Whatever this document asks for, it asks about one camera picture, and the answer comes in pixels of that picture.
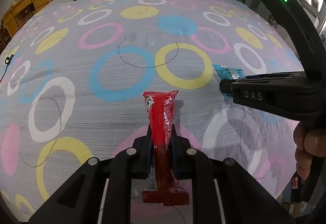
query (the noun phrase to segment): patterned bedsheet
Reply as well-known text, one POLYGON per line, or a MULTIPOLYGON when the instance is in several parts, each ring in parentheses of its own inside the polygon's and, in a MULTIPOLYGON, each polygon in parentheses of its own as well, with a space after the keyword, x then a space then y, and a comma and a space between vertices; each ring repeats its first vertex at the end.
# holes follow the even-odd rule
MULTIPOLYGON (((0 87, 0 190, 19 219, 89 157, 113 157, 144 135, 144 91, 179 90, 177 133, 211 158, 233 157, 274 197, 295 171, 296 122, 234 105, 219 91, 212 64, 247 75, 302 70, 240 2, 54 0, 2 53, 1 76, 10 54, 0 87)), ((133 182, 134 224, 192 223, 191 206, 143 204, 143 187, 133 182)))

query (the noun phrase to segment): blue snack package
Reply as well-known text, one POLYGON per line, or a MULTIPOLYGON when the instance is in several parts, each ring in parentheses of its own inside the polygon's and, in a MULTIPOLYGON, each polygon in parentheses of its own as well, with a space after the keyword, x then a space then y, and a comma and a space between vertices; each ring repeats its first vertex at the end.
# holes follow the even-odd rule
MULTIPOLYGON (((221 80, 238 80, 246 79, 246 75, 243 70, 232 67, 226 67, 223 65, 213 64, 213 67, 221 80)), ((232 98, 232 94, 225 94, 227 98, 232 98)))

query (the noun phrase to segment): screw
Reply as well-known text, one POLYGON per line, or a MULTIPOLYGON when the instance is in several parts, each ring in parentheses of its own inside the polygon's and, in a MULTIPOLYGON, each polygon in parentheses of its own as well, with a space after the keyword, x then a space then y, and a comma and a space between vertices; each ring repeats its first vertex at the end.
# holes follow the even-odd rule
POLYGON ((136 154, 136 149, 135 148, 129 148, 126 150, 126 153, 129 154, 129 155, 133 155, 133 154, 136 154))
POLYGON ((190 148, 190 149, 187 149, 187 153, 189 155, 195 155, 197 153, 197 150, 196 149, 193 149, 193 148, 190 148))
POLYGON ((97 159, 96 158, 90 158, 89 160, 88 160, 88 164, 89 165, 95 165, 95 164, 97 164, 97 159))
POLYGON ((235 164, 235 160, 232 159, 232 158, 226 158, 224 162, 225 162, 225 164, 228 165, 228 166, 232 166, 232 165, 235 164))

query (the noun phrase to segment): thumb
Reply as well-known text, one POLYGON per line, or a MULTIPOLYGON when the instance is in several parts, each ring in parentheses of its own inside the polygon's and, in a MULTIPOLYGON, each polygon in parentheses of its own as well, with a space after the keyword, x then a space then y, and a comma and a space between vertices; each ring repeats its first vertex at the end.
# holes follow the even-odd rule
POLYGON ((326 128, 310 131, 304 139, 306 152, 317 157, 326 157, 326 128))

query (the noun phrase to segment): wooden desk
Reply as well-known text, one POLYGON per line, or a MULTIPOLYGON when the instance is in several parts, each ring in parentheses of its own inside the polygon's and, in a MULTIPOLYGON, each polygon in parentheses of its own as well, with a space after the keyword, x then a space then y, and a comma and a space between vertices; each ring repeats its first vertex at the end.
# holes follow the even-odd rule
POLYGON ((19 0, 2 17, 9 35, 13 37, 26 21, 53 0, 19 0))

